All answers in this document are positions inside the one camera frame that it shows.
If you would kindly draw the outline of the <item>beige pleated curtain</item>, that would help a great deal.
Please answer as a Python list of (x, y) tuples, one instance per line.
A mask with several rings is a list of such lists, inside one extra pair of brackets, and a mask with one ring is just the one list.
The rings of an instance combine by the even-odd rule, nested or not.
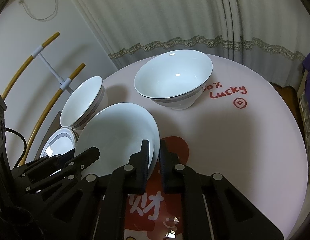
[(300, 0), (72, 0), (118, 68), (177, 49), (241, 63), (298, 87), (310, 53)]

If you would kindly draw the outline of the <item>white porcelain bowl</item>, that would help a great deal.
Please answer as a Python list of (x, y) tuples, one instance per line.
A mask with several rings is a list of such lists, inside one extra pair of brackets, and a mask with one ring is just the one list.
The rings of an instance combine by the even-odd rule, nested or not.
[(152, 58), (138, 70), (134, 88), (161, 106), (184, 110), (202, 95), (213, 68), (210, 57), (200, 51), (170, 51)]
[(98, 177), (109, 175), (116, 168), (126, 165), (130, 156), (140, 151), (144, 139), (150, 143), (150, 177), (160, 148), (158, 126), (151, 113), (128, 102), (103, 109), (86, 124), (75, 146), (75, 155), (92, 146), (100, 151), (99, 159), (81, 172), (82, 177), (91, 173)]
[(63, 128), (83, 130), (97, 113), (108, 106), (108, 95), (100, 76), (94, 76), (77, 87), (66, 101), (60, 116)]

